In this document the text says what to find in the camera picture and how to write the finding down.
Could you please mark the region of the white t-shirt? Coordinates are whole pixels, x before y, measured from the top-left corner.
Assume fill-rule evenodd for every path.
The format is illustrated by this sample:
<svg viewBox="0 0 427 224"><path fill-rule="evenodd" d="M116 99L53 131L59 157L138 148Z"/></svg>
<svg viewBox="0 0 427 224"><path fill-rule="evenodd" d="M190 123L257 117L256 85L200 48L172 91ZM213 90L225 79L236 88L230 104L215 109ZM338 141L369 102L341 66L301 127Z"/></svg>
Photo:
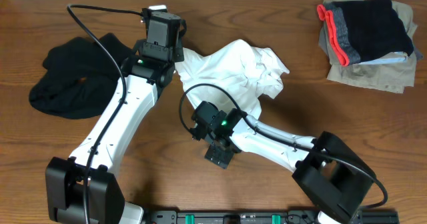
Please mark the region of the white t-shirt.
<svg viewBox="0 0 427 224"><path fill-rule="evenodd" d="M175 69L183 90L191 89L187 98L193 107L207 101L219 110L230 112L235 105L216 89L221 87L243 111L255 118L262 112L258 97L276 98L284 87L281 75L290 72L270 48L252 47L242 39L208 56L187 48L183 54L184 61L176 63Z"/></svg>

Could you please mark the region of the khaki folded garment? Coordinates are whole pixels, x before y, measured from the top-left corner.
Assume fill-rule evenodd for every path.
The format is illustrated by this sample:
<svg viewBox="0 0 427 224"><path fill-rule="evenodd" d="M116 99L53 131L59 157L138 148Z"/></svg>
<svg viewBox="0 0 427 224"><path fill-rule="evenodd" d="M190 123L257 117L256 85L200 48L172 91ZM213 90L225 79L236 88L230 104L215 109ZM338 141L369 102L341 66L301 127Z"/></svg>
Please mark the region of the khaki folded garment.
<svg viewBox="0 0 427 224"><path fill-rule="evenodd" d="M321 4L325 5L333 1L337 0L325 0ZM405 26L409 38L412 40L417 26L413 22L414 14L411 6L392 1L392 8L397 12ZM329 58L331 68L327 76L328 80L355 87L377 89L392 93L403 93L405 87L413 86L416 64L421 58L421 54L416 50L413 40L412 44L414 51L411 55L408 55L407 62L405 63L387 65L360 65L357 63L344 67L339 64L338 58L333 52L328 41L326 24L323 21L322 23L323 26L320 31L318 45Z"/></svg>

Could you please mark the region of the light blue folded garment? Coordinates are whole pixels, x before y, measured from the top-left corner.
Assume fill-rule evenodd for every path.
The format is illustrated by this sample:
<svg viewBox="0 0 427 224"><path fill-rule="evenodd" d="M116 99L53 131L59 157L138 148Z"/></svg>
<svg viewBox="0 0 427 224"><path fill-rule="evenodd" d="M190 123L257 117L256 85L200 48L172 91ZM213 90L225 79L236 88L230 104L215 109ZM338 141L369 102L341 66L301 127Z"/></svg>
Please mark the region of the light blue folded garment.
<svg viewBox="0 0 427 224"><path fill-rule="evenodd" d="M391 52L379 59L360 62L360 65L387 65L407 62L408 55L405 52Z"/></svg>

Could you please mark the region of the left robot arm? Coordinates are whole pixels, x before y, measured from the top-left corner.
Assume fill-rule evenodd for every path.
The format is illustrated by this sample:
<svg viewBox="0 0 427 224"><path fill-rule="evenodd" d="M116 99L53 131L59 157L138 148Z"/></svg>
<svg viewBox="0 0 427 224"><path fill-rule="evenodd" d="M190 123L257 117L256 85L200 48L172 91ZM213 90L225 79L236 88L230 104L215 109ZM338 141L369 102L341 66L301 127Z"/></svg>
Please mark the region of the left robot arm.
<svg viewBox="0 0 427 224"><path fill-rule="evenodd" d="M68 159L50 160L45 171L49 218L58 223L142 223L144 210L125 200L117 182L121 161L139 124L184 60L185 21L156 5L139 12L146 39L116 66L111 101Z"/></svg>

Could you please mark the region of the black t-shirt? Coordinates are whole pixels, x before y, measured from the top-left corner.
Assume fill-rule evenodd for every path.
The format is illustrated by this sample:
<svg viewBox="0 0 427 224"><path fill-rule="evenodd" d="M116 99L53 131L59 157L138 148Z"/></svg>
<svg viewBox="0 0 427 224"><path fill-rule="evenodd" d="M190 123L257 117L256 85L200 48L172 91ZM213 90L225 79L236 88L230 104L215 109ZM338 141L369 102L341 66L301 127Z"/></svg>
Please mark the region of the black t-shirt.
<svg viewBox="0 0 427 224"><path fill-rule="evenodd" d="M83 37L52 48L43 67L47 72L30 90L29 103L42 113L66 119L102 114L119 79L101 47Z"/></svg>

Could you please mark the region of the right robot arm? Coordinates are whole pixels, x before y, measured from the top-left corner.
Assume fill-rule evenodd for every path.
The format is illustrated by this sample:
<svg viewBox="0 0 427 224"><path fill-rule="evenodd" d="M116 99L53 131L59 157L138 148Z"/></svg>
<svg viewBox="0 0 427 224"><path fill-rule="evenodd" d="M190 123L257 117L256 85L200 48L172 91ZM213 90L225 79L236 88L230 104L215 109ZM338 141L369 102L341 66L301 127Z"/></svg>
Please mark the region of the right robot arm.
<svg viewBox="0 0 427 224"><path fill-rule="evenodd" d="M311 202L339 223L349 223L373 184L375 173L339 137L293 135L237 109L220 111L202 102L191 116L194 139L209 144L205 158L226 169L241 152L260 155L292 172Z"/></svg>

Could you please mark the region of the black mounting rail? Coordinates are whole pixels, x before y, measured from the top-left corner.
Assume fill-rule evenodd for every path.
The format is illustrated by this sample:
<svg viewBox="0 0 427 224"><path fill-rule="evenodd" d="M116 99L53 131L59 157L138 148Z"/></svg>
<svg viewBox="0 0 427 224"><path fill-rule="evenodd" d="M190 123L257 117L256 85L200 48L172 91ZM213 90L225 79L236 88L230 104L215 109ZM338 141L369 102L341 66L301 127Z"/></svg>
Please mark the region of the black mounting rail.
<svg viewBox="0 0 427 224"><path fill-rule="evenodd" d="M145 215L143 224L339 224L321 211L221 213L154 211ZM349 224L400 224L395 211L360 211Z"/></svg>

